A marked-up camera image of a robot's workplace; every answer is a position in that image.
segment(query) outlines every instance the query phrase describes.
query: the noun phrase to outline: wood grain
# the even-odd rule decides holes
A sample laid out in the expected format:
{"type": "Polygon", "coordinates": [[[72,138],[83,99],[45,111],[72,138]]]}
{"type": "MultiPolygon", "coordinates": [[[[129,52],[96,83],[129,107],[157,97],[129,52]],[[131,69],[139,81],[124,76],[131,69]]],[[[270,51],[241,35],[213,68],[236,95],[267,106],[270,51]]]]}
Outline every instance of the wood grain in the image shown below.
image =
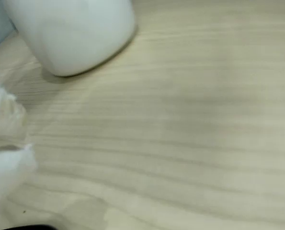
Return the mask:
{"type": "Polygon", "coordinates": [[[285,0],[134,7],[130,46],[76,77],[0,46],[40,164],[0,229],[285,230],[285,0]]]}

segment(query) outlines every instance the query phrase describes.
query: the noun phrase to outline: white ceramic cup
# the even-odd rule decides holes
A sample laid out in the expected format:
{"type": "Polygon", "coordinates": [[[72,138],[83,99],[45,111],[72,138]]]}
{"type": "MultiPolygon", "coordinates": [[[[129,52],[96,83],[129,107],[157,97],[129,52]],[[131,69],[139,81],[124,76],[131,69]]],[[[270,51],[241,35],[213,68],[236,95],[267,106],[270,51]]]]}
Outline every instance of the white ceramic cup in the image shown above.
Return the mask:
{"type": "Polygon", "coordinates": [[[4,0],[4,5],[32,53],[58,76],[105,61],[136,27],[130,0],[4,0]]]}

